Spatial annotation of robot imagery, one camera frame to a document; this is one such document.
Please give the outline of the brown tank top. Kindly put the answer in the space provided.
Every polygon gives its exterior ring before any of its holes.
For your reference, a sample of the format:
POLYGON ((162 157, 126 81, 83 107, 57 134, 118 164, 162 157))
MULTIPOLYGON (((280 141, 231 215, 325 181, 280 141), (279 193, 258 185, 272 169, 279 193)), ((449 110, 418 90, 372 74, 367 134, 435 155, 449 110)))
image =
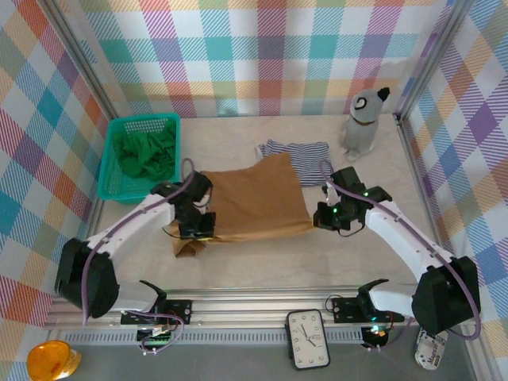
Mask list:
POLYGON ((303 234, 313 228, 302 188, 287 152, 232 171, 204 171, 212 183, 214 236, 171 239, 175 257, 195 256, 207 244, 256 241, 303 234))

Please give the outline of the small electronics board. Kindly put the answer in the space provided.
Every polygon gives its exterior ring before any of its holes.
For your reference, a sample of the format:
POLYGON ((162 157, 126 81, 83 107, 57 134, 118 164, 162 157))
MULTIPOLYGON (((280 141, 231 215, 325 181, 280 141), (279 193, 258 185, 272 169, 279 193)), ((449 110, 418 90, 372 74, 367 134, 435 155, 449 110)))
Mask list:
POLYGON ((175 334, 171 330, 160 331, 157 335, 153 334, 153 329, 138 329, 136 333, 136 341, 151 350, 159 348, 169 343, 175 334))
POLYGON ((385 327, 373 325, 361 328, 363 347, 367 349, 375 349, 385 346, 389 340, 389 333, 385 327))

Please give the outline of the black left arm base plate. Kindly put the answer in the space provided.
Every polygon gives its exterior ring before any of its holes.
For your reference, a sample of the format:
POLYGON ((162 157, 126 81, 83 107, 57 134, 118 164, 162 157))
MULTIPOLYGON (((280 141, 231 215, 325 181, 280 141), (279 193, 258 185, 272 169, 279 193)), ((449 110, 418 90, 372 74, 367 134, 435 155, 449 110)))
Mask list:
MULTIPOLYGON (((192 301, 190 299, 166 299, 152 307, 149 311, 150 314, 171 314, 180 317, 185 324, 191 320, 192 301)), ((122 314, 120 323, 122 325, 174 325, 177 321, 174 319, 167 319, 164 317, 147 317, 144 315, 127 313, 122 314)))

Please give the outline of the long aluminium frame rail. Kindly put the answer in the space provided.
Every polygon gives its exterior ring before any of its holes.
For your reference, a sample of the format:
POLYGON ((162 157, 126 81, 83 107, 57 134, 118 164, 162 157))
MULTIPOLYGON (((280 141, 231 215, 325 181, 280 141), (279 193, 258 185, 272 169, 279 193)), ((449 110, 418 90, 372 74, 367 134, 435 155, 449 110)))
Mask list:
MULTIPOLYGON (((280 328, 292 310, 319 309, 325 327, 333 326, 333 315, 325 310, 330 295, 354 297, 357 290, 326 287, 237 288, 176 290, 169 299, 192 301, 190 329, 280 328)), ((82 327, 81 311, 56 298, 49 310, 44 329, 120 329, 121 313, 108 313, 89 319, 82 327)))

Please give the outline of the orange translucent plastic object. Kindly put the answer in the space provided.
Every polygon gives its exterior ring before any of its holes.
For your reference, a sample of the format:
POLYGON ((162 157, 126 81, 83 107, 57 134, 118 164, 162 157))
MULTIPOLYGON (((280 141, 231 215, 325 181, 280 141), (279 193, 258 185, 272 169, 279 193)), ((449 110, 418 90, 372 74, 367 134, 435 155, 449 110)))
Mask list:
POLYGON ((27 357, 27 371, 32 381, 57 381, 72 375, 82 355, 65 341, 46 341, 34 347, 27 357))

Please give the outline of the teal plastic basket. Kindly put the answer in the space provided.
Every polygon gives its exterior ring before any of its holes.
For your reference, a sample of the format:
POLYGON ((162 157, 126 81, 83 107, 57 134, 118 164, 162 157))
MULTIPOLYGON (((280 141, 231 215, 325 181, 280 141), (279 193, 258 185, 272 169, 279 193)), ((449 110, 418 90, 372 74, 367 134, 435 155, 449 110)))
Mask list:
POLYGON ((107 129, 106 143, 98 181, 98 196, 103 200, 112 200, 124 204, 138 203, 159 182, 145 178, 132 178, 125 174, 116 158, 113 147, 113 134, 116 132, 160 132, 171 128, 176 136, 175 174, 166 179, 171 182, 180 180, 180 117, 178 114, 145 114, 132 117, 120 117, 112 120, 107 129))

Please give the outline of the grey plush toy animal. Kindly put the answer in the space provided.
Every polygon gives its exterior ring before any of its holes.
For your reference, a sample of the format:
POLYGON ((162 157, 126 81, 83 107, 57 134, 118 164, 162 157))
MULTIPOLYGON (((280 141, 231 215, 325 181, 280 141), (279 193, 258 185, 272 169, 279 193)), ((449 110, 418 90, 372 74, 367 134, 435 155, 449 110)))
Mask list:
POLYGON ((389 87, 379 90, 366 89, 352 98, 349 116, 344 123, 340 139, 347 161, 355 161, 374 148, 379 117, 390 93, 389 87))

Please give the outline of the aluminium side rail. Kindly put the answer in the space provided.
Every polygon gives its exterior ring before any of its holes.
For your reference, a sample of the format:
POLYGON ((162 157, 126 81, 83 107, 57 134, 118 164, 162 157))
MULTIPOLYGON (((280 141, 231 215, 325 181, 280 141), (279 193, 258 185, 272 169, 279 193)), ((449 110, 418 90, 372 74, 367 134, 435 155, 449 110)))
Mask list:
POLYGON ((79 237, 71 238, 64 244, 61 253, 55 291, 59 296, 64 297, 78 308, 82 308, 81 282, 83 266, 94 248, 94 244, 89 247, 90 238, 98 232, 103 206, 104 202, 99 198, 92 208, 86 236, 83 239, 79 237))
POLYGON ((420 229, 422 224, 413 223, 408 217, 404 217, 404 220, 407 221, 406 224, 411 225, 411 228, 408 228, 410 235, 414 236, 418 244, 423 247, 424 254, 421 271, 422 273, 426 273, 430 268, 444 270, 447 273, 446 278, 451 279, 452 284, 456 284, 456 286, 461 287, 466 294, 470 294, 467 284, 465 283, 466 279, 464 278, 466 271, 460 268, 460 264, 465 265, 466 269, 472 269, 473 274, 476 275, 475 265, 467 257, 460 260, 453 253, 441 247, 442 239, 438 234, 436 222, 433 220, 429 198, 425 192, 421 173, 417 166, 416 156, 410 147, 410 140, 407 135, 406 127, 403 122, 400 122, 398 115, 394 115, 393 118, 415 185, 418 205, 425 215, 426 229, 423 230, 420 229))

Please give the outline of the green tank top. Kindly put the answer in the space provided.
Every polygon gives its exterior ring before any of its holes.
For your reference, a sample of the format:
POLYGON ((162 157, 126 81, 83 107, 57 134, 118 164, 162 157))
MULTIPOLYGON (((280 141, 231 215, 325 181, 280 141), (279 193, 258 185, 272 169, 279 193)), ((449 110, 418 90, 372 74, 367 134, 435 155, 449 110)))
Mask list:
POLYGON ((132 178, 152 181, 175 174, 176 136, 171 128, 160 132, 116 132, 113 147, 122 171, 132 178))

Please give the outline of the black framed white clock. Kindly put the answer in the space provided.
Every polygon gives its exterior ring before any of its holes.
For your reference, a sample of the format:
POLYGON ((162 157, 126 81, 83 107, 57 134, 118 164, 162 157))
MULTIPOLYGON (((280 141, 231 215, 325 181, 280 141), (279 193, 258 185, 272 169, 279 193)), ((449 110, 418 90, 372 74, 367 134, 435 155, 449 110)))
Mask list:
POLYGON ((329 348, 319 310, 291 311, 287 315, 285 329, 290 358, 296 370, 306 371, 329 366, 329 348))

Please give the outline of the aluminium corner post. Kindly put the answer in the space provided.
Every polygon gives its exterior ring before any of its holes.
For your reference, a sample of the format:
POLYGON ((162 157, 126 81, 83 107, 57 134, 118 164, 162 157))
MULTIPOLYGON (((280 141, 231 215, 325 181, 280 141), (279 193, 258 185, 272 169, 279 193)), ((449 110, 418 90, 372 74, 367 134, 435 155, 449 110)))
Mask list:
POLYGON ((408 118, 474 2, 475 0, 435 0, 425 18, 414 56, 402 74, 398 88, 399 99, 392 112, 395 119, 408 118))
POLYGON ((126 96, 80 0, 37 0, 108 118, 131 115, 126 96))

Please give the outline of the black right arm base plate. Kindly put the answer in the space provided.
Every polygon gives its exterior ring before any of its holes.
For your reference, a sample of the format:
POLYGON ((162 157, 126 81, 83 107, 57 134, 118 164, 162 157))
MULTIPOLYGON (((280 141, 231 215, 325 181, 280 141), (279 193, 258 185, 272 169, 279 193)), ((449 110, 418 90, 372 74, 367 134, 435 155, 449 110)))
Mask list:
POLYGON ((336 324, 399 323, 406 320, 401 314, 376 310, 370 300, 361 295, 355 298, 333 298, 332 312, 336 324))

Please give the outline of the blue white striped tank top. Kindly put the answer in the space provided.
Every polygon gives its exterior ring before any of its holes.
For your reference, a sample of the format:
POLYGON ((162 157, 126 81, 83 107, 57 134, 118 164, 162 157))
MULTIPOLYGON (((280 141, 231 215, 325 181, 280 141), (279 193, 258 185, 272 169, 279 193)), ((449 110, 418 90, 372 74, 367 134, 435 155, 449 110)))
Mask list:
POLYGON ((256 147, 258 160, 284 152, 290 155, 291 165, 302 187, 320 186, 325 181, 320 162, 330 161, 329 145, 326 142, 282 144, 269 139, 256 147))

